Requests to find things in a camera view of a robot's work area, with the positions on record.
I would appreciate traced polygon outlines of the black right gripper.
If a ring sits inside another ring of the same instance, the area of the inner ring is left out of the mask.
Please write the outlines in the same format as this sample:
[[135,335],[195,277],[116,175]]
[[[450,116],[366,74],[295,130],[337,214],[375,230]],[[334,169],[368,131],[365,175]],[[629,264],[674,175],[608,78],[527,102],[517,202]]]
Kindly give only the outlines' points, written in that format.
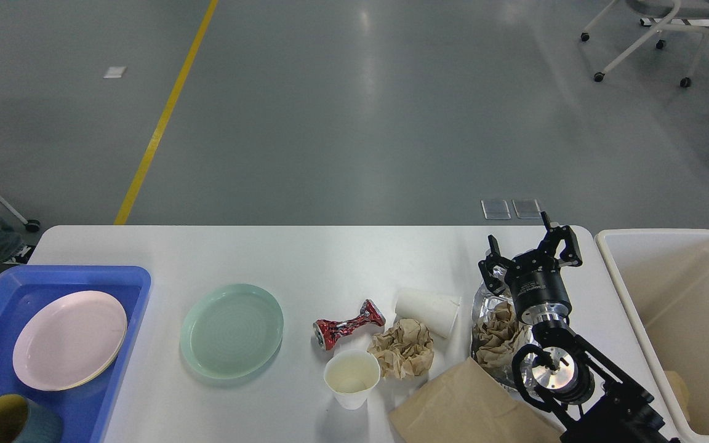
[[487,291],[501,295],[507,283],[517,318],[526,325],[541,322],[542,315],[556,320],[568,318],[573,308],[561,268],[583,264],[579,241],[571,227],[553,222],[546,212],[540,212],[540,218],[546,229],[538,247],[540,252],[515,256],[514,266],[509,270],[509,258],[501,255],[498,240],[487,236],[489,250],[479,261]]

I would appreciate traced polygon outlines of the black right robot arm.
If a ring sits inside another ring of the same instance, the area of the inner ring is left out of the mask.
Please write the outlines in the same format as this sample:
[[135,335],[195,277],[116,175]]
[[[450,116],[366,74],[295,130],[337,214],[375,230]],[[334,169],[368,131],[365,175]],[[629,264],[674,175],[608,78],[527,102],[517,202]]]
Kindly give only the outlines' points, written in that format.
[[535,249],[506,258],[489,236],[489,254],[478,264],[485,289],[509,291],[517,322],[532,334],[511,360],[515,389],[563,424],[562,442],[666,441],[653,395],[569,326],[561,269],[582,264],[579,242],[571,227],[539,215],[546,233]]

